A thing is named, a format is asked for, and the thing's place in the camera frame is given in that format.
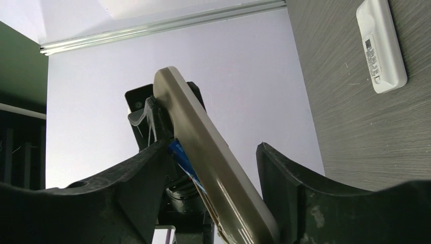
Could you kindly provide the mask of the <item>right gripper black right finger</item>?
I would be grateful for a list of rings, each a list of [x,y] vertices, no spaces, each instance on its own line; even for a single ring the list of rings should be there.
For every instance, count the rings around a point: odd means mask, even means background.
[[[256,151],[281,243],[430,243],[430,181],[367,191],[326,178],[267,143]]]

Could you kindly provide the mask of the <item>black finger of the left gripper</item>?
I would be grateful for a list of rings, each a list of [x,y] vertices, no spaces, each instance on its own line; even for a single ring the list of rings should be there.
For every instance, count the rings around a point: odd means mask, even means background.
[[[140,152],[167,152],[174,140],[185,152],[206,151],[206,110],[195,83],[158,80],[125,98]]]

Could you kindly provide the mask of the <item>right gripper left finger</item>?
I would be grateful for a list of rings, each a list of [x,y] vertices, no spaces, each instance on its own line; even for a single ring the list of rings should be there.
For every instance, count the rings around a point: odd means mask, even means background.
[[[1,243],[151,243],[168,140],[66,188],[1,184]]]

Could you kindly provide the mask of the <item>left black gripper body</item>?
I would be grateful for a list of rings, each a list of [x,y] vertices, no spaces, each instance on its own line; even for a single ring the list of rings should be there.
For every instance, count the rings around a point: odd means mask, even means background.
[[[168,171],[157,224],[175,229],[174,243],[214,243],[214,223],[191,178],[180,168]]]

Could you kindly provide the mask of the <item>white remote with buttons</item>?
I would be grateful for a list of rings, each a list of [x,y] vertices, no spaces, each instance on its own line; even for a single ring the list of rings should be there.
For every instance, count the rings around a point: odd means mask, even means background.
[[[158,70],[156,100],[168,111],[203,190],[204,204],[225,243],[278,243],[278,225],[197,96],[176,67]]]

